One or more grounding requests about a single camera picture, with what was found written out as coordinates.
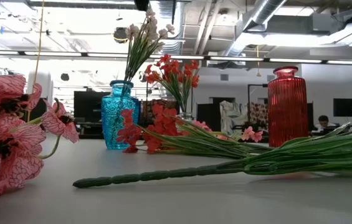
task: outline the pink artificial flower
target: pink artificial flower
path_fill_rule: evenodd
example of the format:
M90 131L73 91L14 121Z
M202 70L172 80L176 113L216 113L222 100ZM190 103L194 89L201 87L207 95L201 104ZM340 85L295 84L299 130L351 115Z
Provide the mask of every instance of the pink artificial flower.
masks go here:
M46 102L48 111L42 116L42 124L52 134L62 135L64 138L75 143L78 141L74 118L68 114L62 103L54 103L52 107Z
M202 123L199 122L199 121L193 121L193 124L195 124L196 126L199 126L199 127L203 128L205 131L209 131L209 132L212 131L212 129L209 128L209 127L206 125L205 121L202 122Z
M0 194L6 188L21 188L25 180L36 177L43 167L40 154L45 132L35 124L17 119L9 124L12 132L0 135Z
M40 99L42 88L33 85L32 94L24 94L26 79L22 75L0 75L0 115L22 116L32 110Z
M258 131L256 133L254 133L251 138L253 141L255 142L259 142L260 140L262 140L262 134L263 134L263 131Z
M251 126L249 126L248 128L245 129L241 139L243 141L246 141L246 140L250 139L254 134L255 134L255 132L253 131L253 128Z

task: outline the white table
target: white table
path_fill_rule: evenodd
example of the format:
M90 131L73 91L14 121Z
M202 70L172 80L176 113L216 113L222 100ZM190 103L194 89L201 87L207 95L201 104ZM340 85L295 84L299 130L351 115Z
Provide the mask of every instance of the white table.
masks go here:
M44 143L49 152L54 138ZM352 178L268 179L245 174L76 189L73 181L225 159L123 154L103 141L61 140L41 174L0 197L0 224L352 224Z

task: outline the black monitor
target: black monitor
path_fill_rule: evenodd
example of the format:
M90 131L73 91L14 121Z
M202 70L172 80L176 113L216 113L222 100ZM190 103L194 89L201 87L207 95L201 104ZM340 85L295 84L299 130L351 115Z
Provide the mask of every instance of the black monitor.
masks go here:
M352 99L333 99L333 116L352 117Z
M99 122L101 119L101 100L110 92L74 91L74 116L85 122Z

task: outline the patterned fabric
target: patterned fabric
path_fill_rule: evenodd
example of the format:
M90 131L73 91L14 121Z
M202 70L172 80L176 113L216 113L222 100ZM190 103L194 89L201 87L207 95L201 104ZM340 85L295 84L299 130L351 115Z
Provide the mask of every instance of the patterned fabric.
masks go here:
M268 107L262 103L250 103L250 122L251 123L265 123L266 126L269 124Z

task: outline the vase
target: vase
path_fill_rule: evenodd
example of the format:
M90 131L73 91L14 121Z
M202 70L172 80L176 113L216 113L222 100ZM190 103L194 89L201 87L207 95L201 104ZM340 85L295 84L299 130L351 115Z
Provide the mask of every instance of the vase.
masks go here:
M269 82L270 147L308 136L306 83L295 76L297 71L293 66L277 68L277 78Z
M117 142L119 130L123 129L123 117L121 111L124 109L134 110L135 117L136 103L130 96L133 88L132 82L115 80L110 83L112 94L104 96L101 104L102 129L107 149L126 149L128 144Z

